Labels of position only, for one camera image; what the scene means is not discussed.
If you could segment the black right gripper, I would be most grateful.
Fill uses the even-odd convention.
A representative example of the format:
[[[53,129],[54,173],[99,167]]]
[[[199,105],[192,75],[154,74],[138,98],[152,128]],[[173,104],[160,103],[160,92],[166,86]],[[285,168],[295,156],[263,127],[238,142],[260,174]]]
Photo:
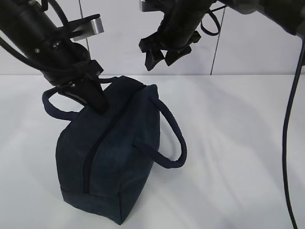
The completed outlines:
[[[145,67],[151,71],[165,58],[167,66],[172,65],[178,59],[191,53],[189,46],[201,39],[196,29],[179,26],[173,22],[162,21],[157,31],[139,43],[140,50],[146,52]],[[164,57],[162,50],[167,50]]]

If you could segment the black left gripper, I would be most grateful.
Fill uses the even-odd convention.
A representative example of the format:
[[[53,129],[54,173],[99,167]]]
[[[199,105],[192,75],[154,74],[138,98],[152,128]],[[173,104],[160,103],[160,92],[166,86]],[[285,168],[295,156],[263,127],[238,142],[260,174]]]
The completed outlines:
[[[54,87],[45,95],[59,93],[80,104],[87,104],[96,112],[103,114],[109,108],[108,99],[101,87],[99,78],[103,68],[96,60],[78,62],[72,69],[49,69],[45,78]]]

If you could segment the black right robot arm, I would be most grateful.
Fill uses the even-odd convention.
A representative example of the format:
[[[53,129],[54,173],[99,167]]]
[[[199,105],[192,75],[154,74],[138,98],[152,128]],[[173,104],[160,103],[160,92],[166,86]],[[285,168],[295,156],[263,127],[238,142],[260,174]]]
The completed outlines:
[[[184,58],[194,74],[204,40],[212,45],[210,74],[291,74],[305,63],[302,0],[142,0],[140,9],[163,14],[157,31],[139,43],[147,70]]]

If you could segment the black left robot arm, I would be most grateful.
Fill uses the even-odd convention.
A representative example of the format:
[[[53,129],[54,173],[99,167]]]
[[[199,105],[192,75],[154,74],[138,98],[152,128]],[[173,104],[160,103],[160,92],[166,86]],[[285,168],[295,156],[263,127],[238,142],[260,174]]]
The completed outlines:
[[[102,90],[100,64],[79,40],[103,32],[99,14],[68,21],[54,0],[3,0],[0,29],[9,41],[1,47],[40,71],[59,94],[104,113],[109,106]]]

